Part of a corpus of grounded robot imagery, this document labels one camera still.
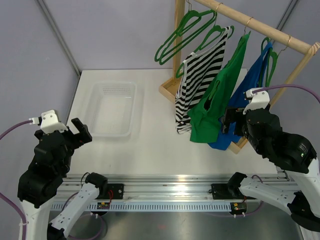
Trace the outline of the green tank top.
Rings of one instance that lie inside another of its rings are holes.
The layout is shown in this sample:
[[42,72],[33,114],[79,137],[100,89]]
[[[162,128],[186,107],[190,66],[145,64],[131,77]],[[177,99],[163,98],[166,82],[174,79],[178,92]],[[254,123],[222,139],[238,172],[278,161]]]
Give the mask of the green tank top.
[[236,86],[250,35],[246,33],[240,38],[231,59],[212,80],[198,104],[188,111],[191,142],[207,144],[217,141],[222,128],[220,118]]

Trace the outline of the blue tank top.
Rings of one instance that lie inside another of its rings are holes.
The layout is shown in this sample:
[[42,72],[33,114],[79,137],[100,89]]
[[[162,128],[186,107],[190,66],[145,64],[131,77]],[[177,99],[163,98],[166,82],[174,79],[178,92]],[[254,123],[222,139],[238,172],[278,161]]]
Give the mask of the blue tank top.
[[[245,99],[244,92],[251,88],[260,88],[258,87],[258,81],[262,70],[263,58],[261,53],[230,98],[228,102],[229,107],[244,108],[249,103],[249,101]],[[231,142],[236,143],[241,139],[240,136],[234,135],[234,129],[235,123],[232,123],[228,133],[223,134],[222,132],[219,132],[216,142],[209,143],[208,145],[213,149],[227,150]]]

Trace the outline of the striped black white tank top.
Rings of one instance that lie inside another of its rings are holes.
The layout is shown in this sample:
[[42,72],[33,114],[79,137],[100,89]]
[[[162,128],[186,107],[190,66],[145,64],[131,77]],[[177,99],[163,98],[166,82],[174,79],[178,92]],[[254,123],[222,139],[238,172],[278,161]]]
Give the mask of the striped black white tank top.
[[188,111],[198,104],[222,68],[225,48],[234,27],[223,28],[217,43],[199,54],[192,52],[183,61],[183,76],[175,95],[175,129],[178,134],[191,131]]

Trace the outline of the green hanger of blue top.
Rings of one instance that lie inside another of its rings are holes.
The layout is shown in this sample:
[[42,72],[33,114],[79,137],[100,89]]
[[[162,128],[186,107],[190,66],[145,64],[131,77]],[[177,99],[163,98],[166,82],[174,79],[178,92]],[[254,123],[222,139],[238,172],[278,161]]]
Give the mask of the green hanger of blue top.
[[273,50],[273,44],[269,37],[265,37],[261,42],[261,53],[263,56],[261,72],[259,75],[259,81],[257,86],[269,87],[272,81],[273,74],[277,67],[278,58],[281,52],[285,51],[291,41],[291,36],[284,49],[281,49],[278,53]]

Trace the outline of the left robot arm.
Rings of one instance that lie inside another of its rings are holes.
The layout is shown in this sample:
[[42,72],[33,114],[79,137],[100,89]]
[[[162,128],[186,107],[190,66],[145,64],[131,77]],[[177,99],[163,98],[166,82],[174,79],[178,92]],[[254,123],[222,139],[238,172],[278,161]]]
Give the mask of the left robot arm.
[[24,240],[67,239],[88,205],[94,199],[103,199],[108,194],[108,179],[92,172],[74,199],[56,218],[49,221],[58,187],[70,170],[75,150],[93,140],[87,125],[78,118],[73,118],[71,122],[78,133],[74,134],[58,120],[53,122],[53,128],[48,132],[39,129],[34,133],[38,144],[28,169],[19,178],[17,192],[26,220],[22,224]]

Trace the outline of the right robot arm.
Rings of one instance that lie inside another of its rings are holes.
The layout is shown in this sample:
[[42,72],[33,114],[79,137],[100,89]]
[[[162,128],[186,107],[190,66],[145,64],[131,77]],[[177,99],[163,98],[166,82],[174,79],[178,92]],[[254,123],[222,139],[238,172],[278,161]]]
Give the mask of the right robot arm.
[[255,152],[274,164],[278,175],[293,181],[298,190],[280,189],[236,172],[227,182],[232,198],[250,197],[268,203],[290,215],[299,226],[320,231],[320,161],[311,142],[283,131],[280,119],[259,108],[228,107],[222,118],[222,131],[235,124],[234,134],[245,137]]

